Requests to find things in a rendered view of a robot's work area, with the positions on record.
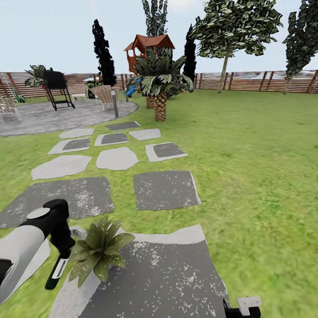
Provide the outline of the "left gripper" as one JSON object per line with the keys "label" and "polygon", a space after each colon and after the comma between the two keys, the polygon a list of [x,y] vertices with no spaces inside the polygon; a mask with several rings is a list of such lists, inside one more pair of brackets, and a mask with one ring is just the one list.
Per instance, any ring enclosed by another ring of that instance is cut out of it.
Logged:
{"label": "left gripper", "polygon": [[76,241],[73,237],[70,236],[69,232],[69,226],[62,231],[58,233],[50,233],[50,244],[53,244],[53,247],[59,250],[60,253],[64,255],[65,258],[67,258],[68,255],[68,250],[71,247],[74,247]]}

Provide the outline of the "insectifuge atomizer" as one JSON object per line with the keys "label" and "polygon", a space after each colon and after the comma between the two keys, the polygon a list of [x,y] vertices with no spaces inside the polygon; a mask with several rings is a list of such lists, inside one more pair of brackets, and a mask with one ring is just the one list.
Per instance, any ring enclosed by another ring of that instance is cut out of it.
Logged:
{"label": "insectifuge atomizer", "polygon": [[70,258],[70,254],[73,254],[72,249],[68,250],[69,256],[67,256],[67,258],[65,258],[64,255],[60,253],[59,258],[57,259],[57,262],[55,263],[55,266],[53,267],[53,270],[50,273],[50,276],[45,284],[46,290],[53,290],[56,287],[57,282],[59,281],[61,274],[66,266],[66,263]]}

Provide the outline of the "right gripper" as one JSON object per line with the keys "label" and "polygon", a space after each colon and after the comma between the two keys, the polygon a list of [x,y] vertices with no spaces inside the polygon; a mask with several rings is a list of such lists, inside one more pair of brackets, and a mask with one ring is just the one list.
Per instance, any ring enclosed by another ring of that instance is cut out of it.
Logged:
{"label": "right gripper", "polygon": [[229,309],[227,305],[225,305],[224,311],[227,318],[260,318],[260,311],[257,306],[249,307],[249,316],[243,316],[238,308]]}

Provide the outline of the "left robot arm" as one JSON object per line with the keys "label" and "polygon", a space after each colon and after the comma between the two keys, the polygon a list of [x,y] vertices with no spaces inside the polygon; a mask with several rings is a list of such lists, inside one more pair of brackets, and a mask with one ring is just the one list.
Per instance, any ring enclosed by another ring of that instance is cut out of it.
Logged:
{"label": "left robot arm", "polygon": [[28,264],[39,247],[50,234],[50,244],[67,258],[68,250],[76,241],[85,241],[86,230],[68,226],[68,203],[56,199],[31,212],[27,220],[10,234],[0,239],[0,305],[4,303],[17,286]]}

